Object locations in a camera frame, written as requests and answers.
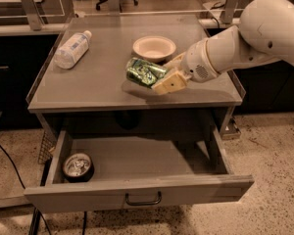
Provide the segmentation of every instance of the white bowl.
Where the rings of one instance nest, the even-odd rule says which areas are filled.
[[[134,52],[152,63],[159,63],[176,50],[175,44],[163,36],[145,36],[133,44]]]

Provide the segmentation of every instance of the drawer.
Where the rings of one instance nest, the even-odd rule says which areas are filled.
[[[24,194],[41,212],[84,212],[235,202],[251,175],[234,175],[209,110],[146,110],[131,128],[120,113],[71,115],[60,132],[44,187]],[[86,183],[62,173],[73,153],[95,166]]]

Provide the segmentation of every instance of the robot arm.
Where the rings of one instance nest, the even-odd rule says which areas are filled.
[[[165,65],[171,71],[152,88],[165,94],[185,88],[189,79],[206,82],[225,71],[278,60],[294,66],[294,5],[287,0],[254,0],[239,26],[190,46]]]

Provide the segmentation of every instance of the plastic bottle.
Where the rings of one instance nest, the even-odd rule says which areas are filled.
[[[55,53],[54,62],[63,69],[72,68],[77,61],[89,49],[91,32],[75,33],[64,45]]]

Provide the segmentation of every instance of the speckled floor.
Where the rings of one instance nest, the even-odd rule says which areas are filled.
[[[143,211],[88,212],[85,234],[281,234],[294,235],[294,113],[235,116],[241,137],[223,141],[235,174],[254,185],[237,203]],[[38,185],[43,131],[0,131],[26,186]],[[23,192],[0,152],[0,198]],[[0,234],[28,234],[32,209],[0,211]],[[81,234],[83,212],[45,214],[52,234]],[[39,234],[48,234],[41,222]]]

